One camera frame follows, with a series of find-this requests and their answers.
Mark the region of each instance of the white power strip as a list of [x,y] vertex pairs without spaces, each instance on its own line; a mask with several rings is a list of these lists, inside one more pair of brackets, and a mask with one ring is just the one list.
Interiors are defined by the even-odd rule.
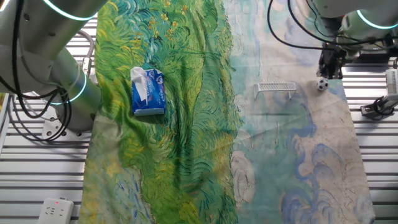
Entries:
[[65,198],[47,198],[44,200],[37,224],[68,224],[73,206],[73,202]]

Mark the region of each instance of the cloth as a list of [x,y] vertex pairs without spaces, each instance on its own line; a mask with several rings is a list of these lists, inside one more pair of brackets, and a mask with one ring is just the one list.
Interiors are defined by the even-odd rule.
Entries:
[[[278,43],[267,1],[111,0],[98,13],[101,108],[80,223],[371,223],[340,81],[316,88],[319,51]],[[276,1],[272,25],[303,34]],[[135,117],[132,67],[164,73],[165,115]],[[259,82],[297,92],[260,93]]]

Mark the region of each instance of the table surface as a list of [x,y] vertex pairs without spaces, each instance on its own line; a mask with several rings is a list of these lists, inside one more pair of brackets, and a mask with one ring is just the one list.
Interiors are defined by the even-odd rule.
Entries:
[[[83,28],[95,37],[96,18]],[[75,36],[67,49],[81,60],[88,42]],[[343,69],[345,93],[356,128],[364,168],[371,189],[376,223],[398,223],[398,117],[375,123],[361,117],[359,107],[386,94],[384,70],[392,65],[348,65]],[[31,101],[34,108],[42,101]],[[42,121],[32,121],[21,112],[24,123],[41,134]],[[38,146],[8,126],[0,154],[0,223],[36,223],[47,197],[68,197],[75,208],[71,223],[78,219],[83,187],[83,170],[88,141],[62,147]]]

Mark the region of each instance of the blue tissue box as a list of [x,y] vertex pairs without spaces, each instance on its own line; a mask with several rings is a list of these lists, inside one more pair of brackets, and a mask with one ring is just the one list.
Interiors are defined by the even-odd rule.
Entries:
[[163,73],[157,69],[146,70],[147,74],[147,100],[141,101],[132,82],[132,112],[135,116],[164,114],[166,111],[166,95],[163,86]]

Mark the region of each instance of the black and white ball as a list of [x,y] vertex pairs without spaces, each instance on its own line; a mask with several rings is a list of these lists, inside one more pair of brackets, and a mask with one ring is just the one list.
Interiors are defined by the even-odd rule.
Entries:
[[317,82],[317,88],[320,91],[325,91],[329,88],[329,81],[326,78],[321,78]]

